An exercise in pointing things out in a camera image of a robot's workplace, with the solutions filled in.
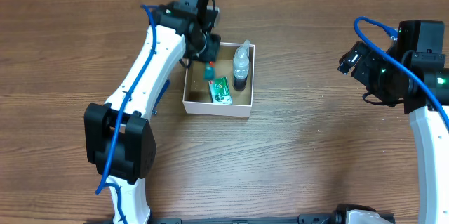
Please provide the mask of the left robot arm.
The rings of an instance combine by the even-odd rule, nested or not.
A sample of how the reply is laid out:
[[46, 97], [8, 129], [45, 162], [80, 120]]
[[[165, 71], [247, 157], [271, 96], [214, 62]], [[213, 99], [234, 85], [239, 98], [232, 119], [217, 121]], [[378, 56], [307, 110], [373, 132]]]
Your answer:
[[139, 55], [117, 90], [102, 105], [90, 103], [83, 117], [87, 159], [102, 176], [95, 192], [111, 192], [111, 223], [150, 223], [145, 177], [156, 155], [151, 116], [177, 64], [214, 62], [220, 48], [220, 36], [211, 32], [220, 14], [215, 0], [142, 8], [149, 27]]

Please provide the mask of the blue disposable razor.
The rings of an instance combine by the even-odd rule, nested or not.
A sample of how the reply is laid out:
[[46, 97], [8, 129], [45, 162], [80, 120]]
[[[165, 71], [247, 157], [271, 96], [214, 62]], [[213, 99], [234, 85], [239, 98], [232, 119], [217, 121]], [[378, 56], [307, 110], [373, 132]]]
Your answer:
[[163, 85], [161, 91], [159, 92], [156, 101], [154, 103], [153, 109], [152, 109], [152, 115], [157, 115], [157, 105], [159, 104], [160, 100], [162, 99], [164, 93], [166, 92], [166, 90], [168, 89], [168, 87], [170, 86], [170, 80], [167, 79], [165, 84]]

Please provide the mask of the red green toothpaste tube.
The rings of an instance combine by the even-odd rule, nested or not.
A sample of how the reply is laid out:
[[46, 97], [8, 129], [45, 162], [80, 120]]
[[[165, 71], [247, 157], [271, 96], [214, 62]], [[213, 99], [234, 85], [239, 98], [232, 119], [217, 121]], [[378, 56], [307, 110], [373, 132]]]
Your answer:
[[214, 62], [208, 62], [205, 66], [205, 71], [204, 71], [204, 75], [203, 78], [206, 81], [211, 81], [214, 80], [215, 78], [215, 63]]

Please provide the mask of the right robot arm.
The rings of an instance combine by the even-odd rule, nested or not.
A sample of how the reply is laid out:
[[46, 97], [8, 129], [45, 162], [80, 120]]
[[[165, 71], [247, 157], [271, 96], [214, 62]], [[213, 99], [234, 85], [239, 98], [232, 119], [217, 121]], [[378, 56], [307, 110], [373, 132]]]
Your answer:
[[361, 16], [359, 41], [338, 70], [366, 88], [376, 105], [402, 104], [415, 139], [419, 223], [448, 222], [448, 68], [442, 21], [406, 20], [394, 29]]

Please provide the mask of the clear bottle dark liquid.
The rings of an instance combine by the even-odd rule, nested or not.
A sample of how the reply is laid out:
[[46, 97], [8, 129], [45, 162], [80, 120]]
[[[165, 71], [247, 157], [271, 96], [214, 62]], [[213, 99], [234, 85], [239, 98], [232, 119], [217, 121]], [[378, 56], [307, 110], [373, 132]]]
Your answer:
[[250, 40], [245, 40], [233, 57], [233, 86], [236, 91], [243, 91], [246, 87], [250, 63], [249, 48]]

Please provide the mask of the green soap packet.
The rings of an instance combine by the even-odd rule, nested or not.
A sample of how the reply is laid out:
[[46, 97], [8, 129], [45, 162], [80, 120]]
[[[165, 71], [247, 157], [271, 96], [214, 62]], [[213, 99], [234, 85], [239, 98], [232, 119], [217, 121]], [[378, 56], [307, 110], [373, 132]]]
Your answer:
[[232, 97], [229, 82], [226, 77], [220, 77], [208, 82], [212, 103], [231, 105]]

